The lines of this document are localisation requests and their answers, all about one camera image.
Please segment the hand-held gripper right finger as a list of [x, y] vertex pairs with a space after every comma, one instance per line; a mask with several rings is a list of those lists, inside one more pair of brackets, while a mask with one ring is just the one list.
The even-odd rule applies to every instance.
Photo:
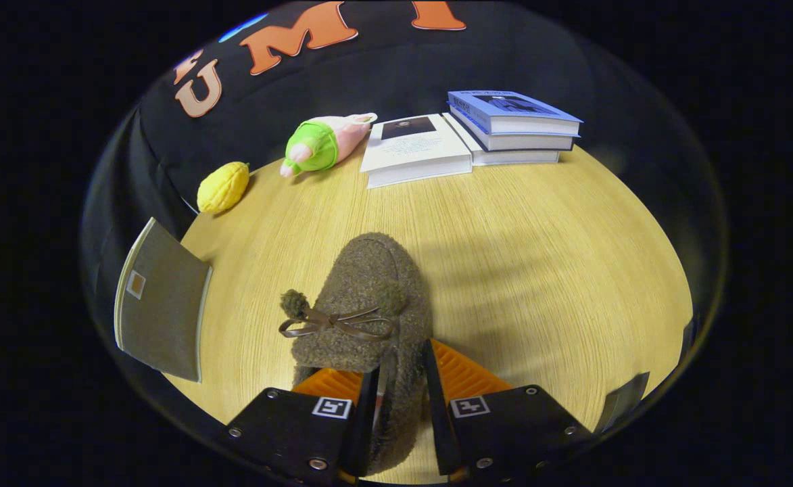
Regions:
[[437, 470], [450, 483], [508, 483], [575, 456], [596, 435], [539, 385], [458, 398], [455, 371], [477, 383], [483, 368], [429, 339], [423, 346]]

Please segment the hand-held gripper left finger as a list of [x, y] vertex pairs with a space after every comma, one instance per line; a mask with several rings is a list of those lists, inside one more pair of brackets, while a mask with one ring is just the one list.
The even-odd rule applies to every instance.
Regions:
[[372, 463], [379, 376], [322, 368], [291, 390], [266, 388], [219, 445], [295, 484], [356, 484]]

